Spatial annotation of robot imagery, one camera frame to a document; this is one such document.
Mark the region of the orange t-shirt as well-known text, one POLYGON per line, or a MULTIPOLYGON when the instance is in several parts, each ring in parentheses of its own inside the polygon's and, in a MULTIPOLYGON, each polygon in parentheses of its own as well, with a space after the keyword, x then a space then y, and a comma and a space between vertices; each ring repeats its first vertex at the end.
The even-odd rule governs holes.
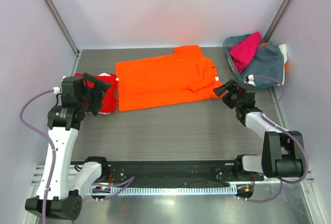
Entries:
POLYGON ((198 45, 173 54, 116 63, 120 111, 216 99, 217 68, 198 45))

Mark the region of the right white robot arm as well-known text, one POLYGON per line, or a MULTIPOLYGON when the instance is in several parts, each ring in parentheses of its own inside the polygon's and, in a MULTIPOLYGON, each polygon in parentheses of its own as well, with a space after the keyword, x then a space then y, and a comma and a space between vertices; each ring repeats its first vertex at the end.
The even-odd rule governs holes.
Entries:
POLYGON ((271 121, 255 106, 253 79, 242 85, 234 80, 213 89, 225 105, 236 112, 240 123, 254 131, 263 141, 261 155, 239 155, 233 174, 246 180, 252 172, 286 183, 299 183, 308 173, 303 137, 298 131, 289 131, 271 121))

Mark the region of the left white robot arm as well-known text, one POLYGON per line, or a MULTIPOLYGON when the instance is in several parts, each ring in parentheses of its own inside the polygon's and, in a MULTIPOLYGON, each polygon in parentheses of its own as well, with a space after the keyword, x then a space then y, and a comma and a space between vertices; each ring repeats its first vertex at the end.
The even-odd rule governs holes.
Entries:
POLYGON ((102 112, 104 102, 114 97, 118 81, 116 75, 107 73, 63 77, 61 85, 49 91, 55 94, 56 104, 48 112, 48 133, 27 123, 20 113, 22 124, 49 144, 36 195, 25 201, 26 211, 40 217, 42 223, 49 218, 75 221, 92 184, 109 178, 110 169, 104 157, 88 157, 71 180, 69 168, 81 122, 87 113, 96 116, 102 112))

